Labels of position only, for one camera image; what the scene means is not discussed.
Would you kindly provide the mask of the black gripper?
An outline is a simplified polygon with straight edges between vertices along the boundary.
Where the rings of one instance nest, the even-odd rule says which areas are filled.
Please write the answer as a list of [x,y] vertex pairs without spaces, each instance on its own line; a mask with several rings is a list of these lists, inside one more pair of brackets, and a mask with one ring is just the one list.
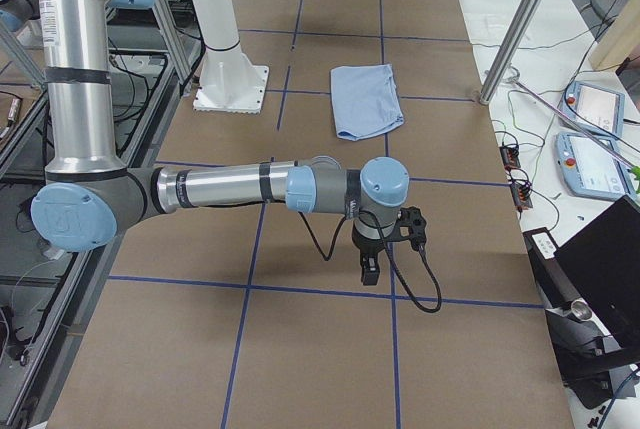
[[383,222],[372,210],[361,208],[352,230],[352,241],[359,250],[361,283],[376,286],[379,281],[378,254],[389,244],[409,242],[425,267],[427,221],[415,206],[397,208],[391,220]]

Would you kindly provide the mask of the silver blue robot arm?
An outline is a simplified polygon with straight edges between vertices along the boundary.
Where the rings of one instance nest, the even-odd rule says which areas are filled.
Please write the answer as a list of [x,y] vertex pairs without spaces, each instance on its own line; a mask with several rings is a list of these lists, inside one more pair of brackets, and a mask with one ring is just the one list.
[[1,0],[1,22],[11,32],[40,19],[39,0]]
[[424,251],[425,219],[406,205],[408,171],[389,157],[356,170],[323,156],[210,170],[129,168],[116,153],[106,25],[107,6],[125,0],[38,1],[54,156],[30,213],[53,246],[89,251],[178,209],[279,203],[302,215],[351,221],[366,285],[377,283],[378,256],[391,243],[409,241]]

